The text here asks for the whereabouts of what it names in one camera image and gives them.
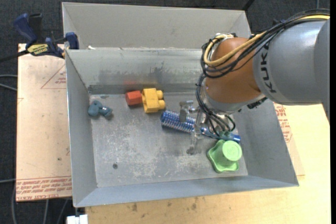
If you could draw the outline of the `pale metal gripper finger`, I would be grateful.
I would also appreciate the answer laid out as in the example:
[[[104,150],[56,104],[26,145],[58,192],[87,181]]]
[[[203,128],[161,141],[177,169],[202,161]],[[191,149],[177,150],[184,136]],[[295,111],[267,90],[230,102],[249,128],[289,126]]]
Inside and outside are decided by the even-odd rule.
[[[195,125],[194,132],[191,133],[189,148],[186,150],[187,154],[199,154],[202,152],[201,138],[202,133],[200,131],[200,127]]]
[[[181,101],[179,103],[179,105],[180,105],[180,112],[179,112],[180,122],[186,122],[189,114],[194,113],[196,111],[196,109],[193,106],[193,103],[194,103],[193,100]]]

